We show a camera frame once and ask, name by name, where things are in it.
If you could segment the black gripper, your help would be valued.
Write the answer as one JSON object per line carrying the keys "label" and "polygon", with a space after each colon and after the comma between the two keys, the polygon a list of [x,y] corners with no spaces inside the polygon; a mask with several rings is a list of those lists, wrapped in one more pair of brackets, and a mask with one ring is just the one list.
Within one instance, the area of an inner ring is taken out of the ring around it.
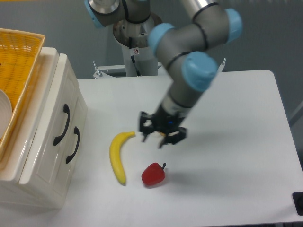
{"label": "black gripper", "polygon": [[187,137],[187,129],[180,127],[184,120],[184,115],[180,111],[169,113],[160,104],[154,114],[148,114],[141,111],[139,116],[139,132],[142,133],[142,142],[145,142],[148,135],[153,132],[161,132],[163,139],[160,141],[158,148],[164,145],[175,145]]}

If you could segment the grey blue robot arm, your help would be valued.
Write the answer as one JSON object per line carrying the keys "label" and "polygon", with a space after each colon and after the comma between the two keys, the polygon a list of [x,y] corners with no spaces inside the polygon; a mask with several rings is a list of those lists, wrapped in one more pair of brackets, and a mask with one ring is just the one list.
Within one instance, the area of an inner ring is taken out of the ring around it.
{"label": "grey blue robot arm", "polygon": [[242,19],[215,0],[184,0],[190,24],[177,29],[151,11],[148,0],[87,0],[96,27],[113,27],[127,76],[151,76],[161,64],[172,84],[153,114],[141,112],[139,131],[164,135],[161,145],[176,144],[187,135],[181,123],[222,70],[206,51],[242,34]]}

